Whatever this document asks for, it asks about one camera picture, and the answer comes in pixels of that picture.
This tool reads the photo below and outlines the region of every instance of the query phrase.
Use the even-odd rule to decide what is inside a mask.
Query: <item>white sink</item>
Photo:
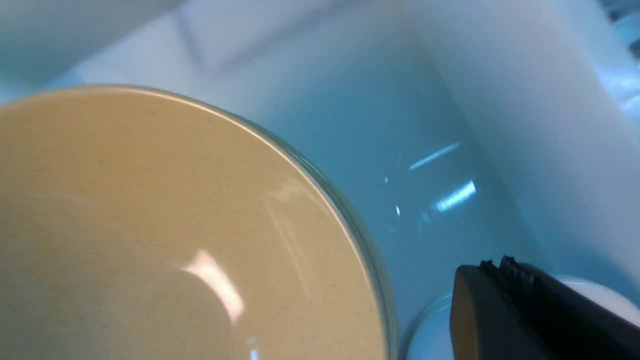
[[[640,265],[628,262],[638,252],[619,251],[640,226],[636,137],[621,135],[629,118],[593,71],[587,55],[600,48],[576,35],[583,18],[534,3],[460,10],[435,0],[190,0],[53,77],[0,83],[0,102],[125,83],[194,97],[266,127],[363,216],[386,261],[401,334],[451,290],[458,265],[505,253],[640,300]],[[532,9],[535,31],[519,28],[518,16]],[[532,42],[543,31],[534,17],[546,19],[550,39]],[[583,28],[606,21],[589,24]],[[554,35],[554,26],[564,32]],[[551,45],[556,53],[536,52]],[[0,65],[0,76],[8,72]],[[602,117],[612,125],[601,127]],[[613,212],[601,223],[603,211]],[[627,226],[616,229],[620,219]],[[594,251],[605,238],[618,250]]]

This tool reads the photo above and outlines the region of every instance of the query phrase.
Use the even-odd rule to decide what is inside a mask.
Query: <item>white surface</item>
[[[0,87],[37,88],[183,2],[0,0]]]
[[[408,6],[554,271],[640,301],[640,143],[620,110],[634,91],[615,91],[637,70],[604,13],[591,1]]]
[[[619,293],[578,277],[560,275],[556,278],[598,305],[640,326],[640,309]],[[449,330],[451,295],[430,305],[425,315],[412,335],[407,360],[453,360]]]

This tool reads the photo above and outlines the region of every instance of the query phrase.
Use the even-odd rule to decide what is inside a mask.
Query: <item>sink basin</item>
[[[638,301],[636,252],[620,250],[636,248],[640,224],[640,151],[632,111],[617,102],[633,94],[615,97],[621,81],[610,76],[625,69],[616,74],[634,79],[637,69],[595,4],[502,5],[191,0],[46,81],[12,77],[0,101],[61,86],[143,85],[274,132],[361,214],[405,338],[422,309],[450,292],[458,265],[503,254]],[[524,14],[529,28],[518,25]],[[554,41],[536,41],[536,19]],[[615,249],[601,251],[605,239]]]

